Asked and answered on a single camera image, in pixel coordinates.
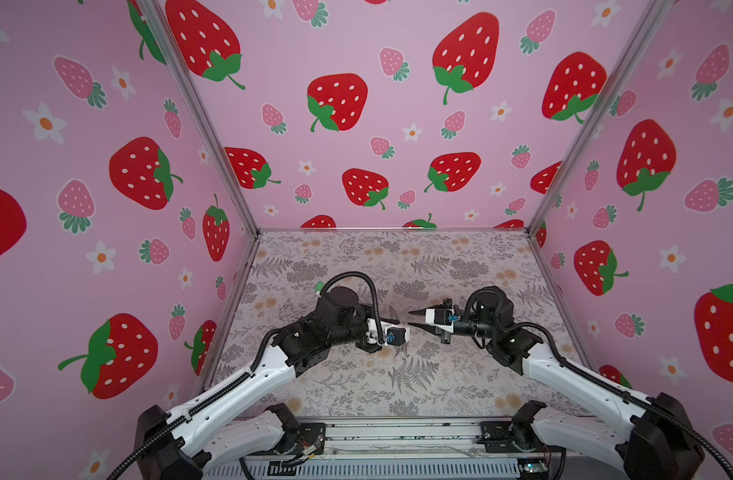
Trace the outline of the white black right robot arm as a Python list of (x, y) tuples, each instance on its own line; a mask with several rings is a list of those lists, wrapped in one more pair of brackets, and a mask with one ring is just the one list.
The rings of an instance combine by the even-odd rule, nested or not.
[(452, 300), (418, 311), (419, 328), (448, 343), (454, 336), (475, 340), (498, 364), (540, 382), (592, 415), (564, 416), (531, 401), (512, 418), (514, 444), (562, 447), (604, 462), (630, 479), (692, 479), (707, 457), (733, 479), (731, 462), (694, 430), (674, 397), (656, 397), (614, 382), (560, 354), (551, 332), (518, 322), (514, 304), (496, 287), (475, 291), (464, 308)]

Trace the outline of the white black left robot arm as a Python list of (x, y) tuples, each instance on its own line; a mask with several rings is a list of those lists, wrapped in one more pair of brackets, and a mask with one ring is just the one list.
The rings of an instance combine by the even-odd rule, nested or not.
[(322, 286), (313, 312), (264, 334), (250, 364), (168, 412), (144, 412), (134, 451), (110, 478), (136, 465), (146, 479), (200, 479), (218, 456), (218, 434), (238, 414), (326, 360), (334, 346), (375, 353), (385, 343), (374, 281), (360, 271), (340, 273)]

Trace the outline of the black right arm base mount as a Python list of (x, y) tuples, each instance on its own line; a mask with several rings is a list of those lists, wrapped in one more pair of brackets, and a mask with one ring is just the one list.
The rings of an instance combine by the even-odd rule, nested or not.
[(488, 453), (532, 453), (542, 451), (546, 444), (538, 438), (535, 417), (547, 408), (544, 402), (531, 400), (508, 421), (491, 420), (480, 424), (477, 443)]

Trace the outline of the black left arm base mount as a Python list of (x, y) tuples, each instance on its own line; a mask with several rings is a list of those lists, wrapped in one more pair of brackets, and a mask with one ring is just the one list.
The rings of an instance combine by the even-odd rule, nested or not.
[(254, 422), (262, 435), (250, 456), (290, 456), (299, 460), (324, 453), (326, 423), (300, 423), (284, 403), (266, 408)]

